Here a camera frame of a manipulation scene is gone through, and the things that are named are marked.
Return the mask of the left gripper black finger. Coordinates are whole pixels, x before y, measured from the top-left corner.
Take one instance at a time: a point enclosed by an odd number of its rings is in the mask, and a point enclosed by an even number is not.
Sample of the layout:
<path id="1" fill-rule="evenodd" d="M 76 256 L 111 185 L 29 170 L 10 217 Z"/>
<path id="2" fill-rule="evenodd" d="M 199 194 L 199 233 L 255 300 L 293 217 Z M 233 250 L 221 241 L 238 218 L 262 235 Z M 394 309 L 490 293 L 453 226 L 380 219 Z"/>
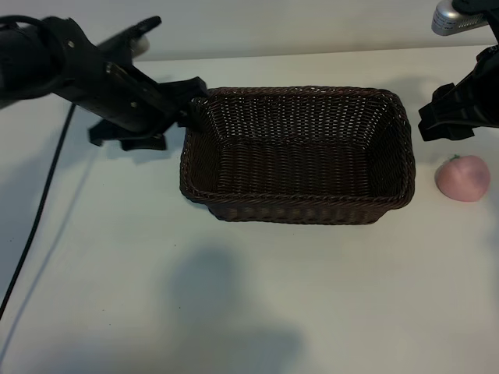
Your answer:
<path id="1" fill-rule="evenodd" d="M 163 134 L 156 134 L 144 139 L 125 139 L 121 141 L 124 151 L 131 150 L 167 150 L 167 143 Z"/>
<path id="2" fill-rule="evenodd" d="M 191 131 L 204 131 L 199 99 L 179 99 L 178 127 Z"/>

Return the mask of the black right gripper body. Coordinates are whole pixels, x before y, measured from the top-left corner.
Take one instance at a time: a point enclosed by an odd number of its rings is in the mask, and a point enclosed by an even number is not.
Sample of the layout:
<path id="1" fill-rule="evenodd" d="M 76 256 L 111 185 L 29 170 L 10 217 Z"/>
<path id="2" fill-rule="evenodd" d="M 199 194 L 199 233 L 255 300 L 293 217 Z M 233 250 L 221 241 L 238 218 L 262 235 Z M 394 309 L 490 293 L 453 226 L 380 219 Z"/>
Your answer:
<path id="1" fill-rule="evenodd" d="M 429 104 L 419 109 L 420 135 L 424 140 L 445 139 L 448 125 L 498 127 L 498 46 L 476 56 L 476 65 L 458 84 L 433 92 Z"/>

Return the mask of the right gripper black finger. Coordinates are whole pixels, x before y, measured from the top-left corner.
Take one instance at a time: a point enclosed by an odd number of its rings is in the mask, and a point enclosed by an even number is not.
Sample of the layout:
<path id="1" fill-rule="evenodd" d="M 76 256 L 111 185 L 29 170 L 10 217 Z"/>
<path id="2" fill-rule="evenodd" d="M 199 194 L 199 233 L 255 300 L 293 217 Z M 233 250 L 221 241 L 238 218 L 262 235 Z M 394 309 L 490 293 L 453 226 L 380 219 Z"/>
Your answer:
<path id="1" fill-rule="evenodd" d="M 473 137 L 474 131 L 472 126 L 467 125 L 448 125 L 446 129 L 445 139 L 468 139 Z"/>

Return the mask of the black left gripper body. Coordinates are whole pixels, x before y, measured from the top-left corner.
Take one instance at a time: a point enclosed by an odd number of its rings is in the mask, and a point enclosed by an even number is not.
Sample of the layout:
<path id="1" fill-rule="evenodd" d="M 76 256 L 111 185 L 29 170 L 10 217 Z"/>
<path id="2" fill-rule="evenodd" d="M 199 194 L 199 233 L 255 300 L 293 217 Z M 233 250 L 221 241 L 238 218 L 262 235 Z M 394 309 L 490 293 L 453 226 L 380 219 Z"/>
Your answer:
<path id="1" fill-rule="evenodd" d="M 88 131 L 89 141 L 144 139 L 178 125 L 179 99 L 206 97 L 199 77 L 158 83 L 133 64 L 139 40 L 161 24 L 150 17 L 99 45 L 92 44 L 72 19 L 47 17 L 45 23 L 64 51 L 58 96 L 100 117 Z"/>

